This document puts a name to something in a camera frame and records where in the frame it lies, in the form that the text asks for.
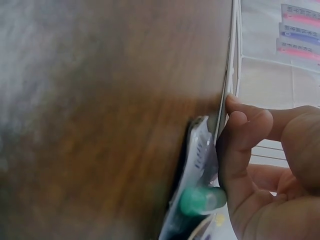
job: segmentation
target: finger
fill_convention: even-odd
[[[258,188],[276,193],[280,178],[287,169],[280,166],[249,164],[247,171]]]
[[[251,121],[245,122],[245,119],[242,112],[232,113],[217,142],[219,183],[227,193],[230,220],[238,238],[243,235],[252,216],[272,202],[270,193],[256,191],[257,187],[247,172],[251,149],[269,134],[272,115],[264,110]]]
[[[263,109],[259,107],[241,104],[238,98],[233,95],[228,95],[228,97],[226,98],[226,110],[228,114],[231,114],[234,111],[243,112],[245,113],[249,121],[259,112],[263,111]],[[273,127],[266,138],[279,142],[281,141],[281,136],[285,127],[291,120],[306,113],[320,114],[320,110],[312,106],[302,106],[293,109],[269,111],[273,117]]]
[[[225,129],[228,132],[232,124],[237,122],[237,115],[230,115]],[[263,110],[251,121],[229,133],[229,142],[220,165],[220,180],[228,196],[228,207],[232,212],[255,191],[253,182],[248,175],[247,167],[251,157],[251,149],[264,139],[273,125],[272,115]]]

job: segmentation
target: label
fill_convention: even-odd
[[[280,22],[279,35],[320,46],[320,34],[305,28]]]
[[[316,11],[312,11],[310,9],[298,7],[298,6],[293,6],[293,5],[288,5],[288,4],[281,4],[281,13],[282,16],[284,14],[289,14],[289,15],[296,15],[300,17],[306,17],[310,18],[312,20],[320,21],[320,13]]]

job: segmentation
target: wooden surface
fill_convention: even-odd
[[[219,109],[231,9],[2,1],[0,239],[156,239],[187,120]]]

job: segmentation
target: green cap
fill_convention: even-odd
[[[180,197],[179,207],[186,216],[208,215],[227,202],[220,187],[188,187]]]

